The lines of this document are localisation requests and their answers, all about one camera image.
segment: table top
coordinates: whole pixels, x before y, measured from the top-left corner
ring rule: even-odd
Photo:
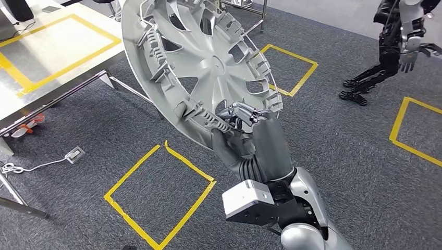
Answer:
[[[0,43],[0,130],[124,58],[120,23],[81,4],[46,6],[30,6],[32,28]]]

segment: black humanoid robot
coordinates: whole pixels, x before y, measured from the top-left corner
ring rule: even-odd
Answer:
[[[442,48],[434,43],[421,43],[426,30],[424,15],[430,13],[440,0],[382,0],[373,22],[384,25],[379,34],[379,63],[351,80],[345,80],[344,87],[351,88],[342,91],[339,97],[350,100],[361,106],[367,105],[367,100],[361,96],[368,93],[389,77],[399,71],[412,71],[418,53],[431,56],[442,54]]]

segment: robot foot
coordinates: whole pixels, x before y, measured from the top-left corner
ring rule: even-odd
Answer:
[[[355,81],[355,80],[345,80],[342,84],[346,88],[354,88],[354,87],[359,85],[359,82]],[[369,92],[370,92],[369,89],[365,89],[365,90],[362,91],[363,94],[366,94],[366,93],[369,93]]]
[[[339,98],[341,98],[342,100],[350,100],[361,106],[367,105],[367,100],[364,97],[362,97],[360,94],[352,94],[347,91],[342,91],[341,93],[339,93]]]
[[[346,88],[354,88],[356,85],[358,85],[358,82],[354,80],[345,80],[342,84]]]

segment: silver hubcap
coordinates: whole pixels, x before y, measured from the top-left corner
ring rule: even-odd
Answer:
[[[215,114],[233,102],[282,109],[270,66],[240,23],[209,1],[128,0],[126,54],[137,80],[180,132],[211,148],[210,130],[244,137]]]

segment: humanoid robot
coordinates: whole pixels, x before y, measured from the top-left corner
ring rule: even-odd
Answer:
[[[242,122],[252,127],[255,146],[255,153],[244,159],[221,131],[212,130],[214,152],[242,181],[223,194],[228,221],[267,225],[281,236],[286,250],[353,249],[328,220],[312,177],[293,166],[275,113],[233,103],[218,116],[235,129]],[[275,224],[282,232],[271,228]]]
[[[367,100],[361,94],[368,93],[378,83],[398,73],[414,69],[419,53],[438,56],[442,48],[434,43],[421,43],[425,35],[424,16],[439,4],[440,0],[382,0],[373,22],[384,25],[379,34],[379,63],[357,77],[345,80],[343,85],[351,88],[339,97],[361,106]]]

